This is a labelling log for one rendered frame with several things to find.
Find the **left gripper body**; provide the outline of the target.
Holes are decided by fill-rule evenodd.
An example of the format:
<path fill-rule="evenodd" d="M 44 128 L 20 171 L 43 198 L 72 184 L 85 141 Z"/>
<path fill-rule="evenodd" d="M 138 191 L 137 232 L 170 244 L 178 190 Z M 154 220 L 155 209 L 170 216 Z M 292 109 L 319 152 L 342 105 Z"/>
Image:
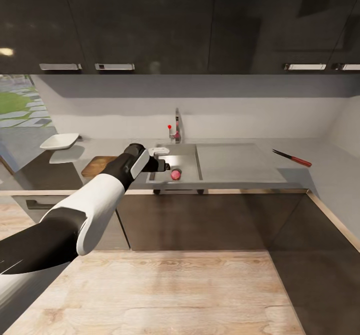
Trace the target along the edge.
<path fill-rule="evenodd" d="M 152 157 L 153 158 L 153 157 Z M 165 166 L 166 166 L 166 160 L 165 159 L 156 159 L 153 158 L 153 164 L 152 167 L 149 169 L 143 169 L 142 172 L 165 172 Z"/>

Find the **vidalia onion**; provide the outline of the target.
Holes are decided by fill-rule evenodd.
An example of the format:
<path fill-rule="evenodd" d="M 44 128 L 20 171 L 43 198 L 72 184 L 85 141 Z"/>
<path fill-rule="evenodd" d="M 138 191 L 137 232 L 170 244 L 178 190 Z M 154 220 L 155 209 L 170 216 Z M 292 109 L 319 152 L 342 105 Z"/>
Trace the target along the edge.
<path fill-rule="evenodd" d="M 171 173 L 171 178 L 174 179 L 174 180 L 178 180 L 180 179 L 181 177 L 181 174 L 178 170 L 174 170 L 172 173 Z"/>

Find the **cutting board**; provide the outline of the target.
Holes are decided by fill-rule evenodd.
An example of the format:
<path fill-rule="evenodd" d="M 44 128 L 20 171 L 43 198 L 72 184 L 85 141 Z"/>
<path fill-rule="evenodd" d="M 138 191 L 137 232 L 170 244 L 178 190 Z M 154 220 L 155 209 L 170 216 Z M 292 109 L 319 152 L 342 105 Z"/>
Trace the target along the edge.
<path fill-rule="evenodd" d="M 96 177 L 106 168 L 108 163 L 113 162 L 116 158 L 117 156 L 96 156 L 83 169 L 81 175 Z"/>

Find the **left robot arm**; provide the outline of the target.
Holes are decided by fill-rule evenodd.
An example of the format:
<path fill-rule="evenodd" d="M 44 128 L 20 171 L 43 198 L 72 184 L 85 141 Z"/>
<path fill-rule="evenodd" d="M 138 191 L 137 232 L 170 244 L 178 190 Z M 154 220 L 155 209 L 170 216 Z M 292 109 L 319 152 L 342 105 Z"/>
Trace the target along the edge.
<path fill-rule="evenodd" d="M 78 256 L 100 242 L 125 192 L 141 172 L 171 170 L 165 147 L 131 144 L 81 189 L 57 203 L 42 221 L 0 240 L 0 335 Z"/>

